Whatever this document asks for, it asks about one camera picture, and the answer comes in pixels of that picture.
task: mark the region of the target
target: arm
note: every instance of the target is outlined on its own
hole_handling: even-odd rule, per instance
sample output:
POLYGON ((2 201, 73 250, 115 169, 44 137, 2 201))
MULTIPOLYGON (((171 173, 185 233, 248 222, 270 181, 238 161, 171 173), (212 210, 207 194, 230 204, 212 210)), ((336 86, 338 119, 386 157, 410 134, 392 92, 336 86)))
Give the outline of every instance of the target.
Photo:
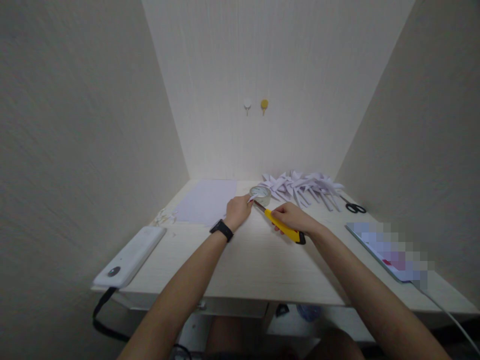
MULTIPOLYGON (((248 218, 250 195, 234 197, 223 221, 234 233, 248 218)), ((143 318, 118 360, 168 359, 175 340, 209 285, 227 245, 220 231, 211 234, 171 278, 143 318)))
POLYGON ((450 359, 413 312, 328 228, 291 202, 271 214, 292 229, 308 234, 389 358, 450 359))

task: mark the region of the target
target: pixelated screen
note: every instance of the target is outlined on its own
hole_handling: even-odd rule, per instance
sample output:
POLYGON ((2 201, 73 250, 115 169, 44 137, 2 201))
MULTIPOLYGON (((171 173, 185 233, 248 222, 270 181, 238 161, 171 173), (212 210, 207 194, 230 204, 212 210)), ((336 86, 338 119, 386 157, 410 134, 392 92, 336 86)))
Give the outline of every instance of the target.
POLYGON ((397 224, 348 222, 345 227, 397 281, 425 283, 428 270, 434 270, 427 252, 415 251, 397 224))

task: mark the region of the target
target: cable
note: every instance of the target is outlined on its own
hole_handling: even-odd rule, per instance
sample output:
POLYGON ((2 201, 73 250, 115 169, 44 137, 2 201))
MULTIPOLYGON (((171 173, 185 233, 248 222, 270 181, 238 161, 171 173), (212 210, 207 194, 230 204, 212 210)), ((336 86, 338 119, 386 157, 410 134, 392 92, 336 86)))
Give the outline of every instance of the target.
MULTIPOLYGON (((108 300, 112 297, 112 295, 117 291, 118 289, 116 287, 109 287, 107 291, 101 296, 100 300, 98 301, 98 304, 95 306, 95 309, 93 310, 93 327, 99 332, 102 333, 103 335, 108 336, 109 338, 117 339, 120 341, 123 341, 127 343, 130 340, 130 336, 124 335, 121 332, 112 330, 109 327, 106 327, 103 325, 100 321, 97 320, 97 315, 99 314, 101 308, 106 304, 108 300)), ((190 351, 183 345, 180 344, 173 344, 174 348, 179 348, 183 350, 187 355, 190 360, 192 360, 192 354, 190 351)))
POLYGON ((417 285, 415 285, 413 281, 410 281, 410 282, 413 284, 414 287, 416 287, 416 289, 419 292, 421 292, 423 295, 425 295, 427 298, 429 298, 432 303, 434 303, 440 310, 442 310, 445 314, 447 314, 450 317, 450 319, 455 323, 455 325, 458 326, 460 331, 463 333, 463 335, 465 335, 466 339, 470 342, 471 346, 475 349, 476 353, 480 357, 480 350, 477 347, 477 344, 475 344, 475 342, 472 340, 472 338, 469 336, 469 334, 465 331, 465 329, 462 327, 462 325, 460 325, 460 323, 457 321, 457 319, 455 319, 451 313, 449 313, 447 310, 445 310, 442 305, 440 305, 438 302, 436 302, 433 299, 433 297, 430 294, 428 294, 427 291, 423 291, 421 288, 419 288, 417 285))

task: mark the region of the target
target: forearm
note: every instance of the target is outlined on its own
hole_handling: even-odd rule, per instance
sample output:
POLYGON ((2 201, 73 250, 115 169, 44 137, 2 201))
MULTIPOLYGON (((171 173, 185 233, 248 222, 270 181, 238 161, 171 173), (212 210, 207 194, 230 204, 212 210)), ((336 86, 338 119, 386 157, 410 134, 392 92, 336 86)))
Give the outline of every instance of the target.
POLYGON ((310 237, 391 359, 449 359, 430 331, 330 230, 319 224, 310 237))
POLYGON ((167 359, 185 321, 209 285, 227 244, 211 234, 171 278, 123 349, 119 359, 167 359))

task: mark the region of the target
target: purple paper sheet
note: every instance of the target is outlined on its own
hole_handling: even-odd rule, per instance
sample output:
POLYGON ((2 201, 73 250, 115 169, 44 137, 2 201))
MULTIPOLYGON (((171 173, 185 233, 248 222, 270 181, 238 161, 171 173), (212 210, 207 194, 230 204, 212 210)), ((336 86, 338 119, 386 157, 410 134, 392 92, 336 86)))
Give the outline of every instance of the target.
POLYGON ((176 207, 176 220, 212 226, 224 217, 236 194, 236 180, 200 180, 176 207))

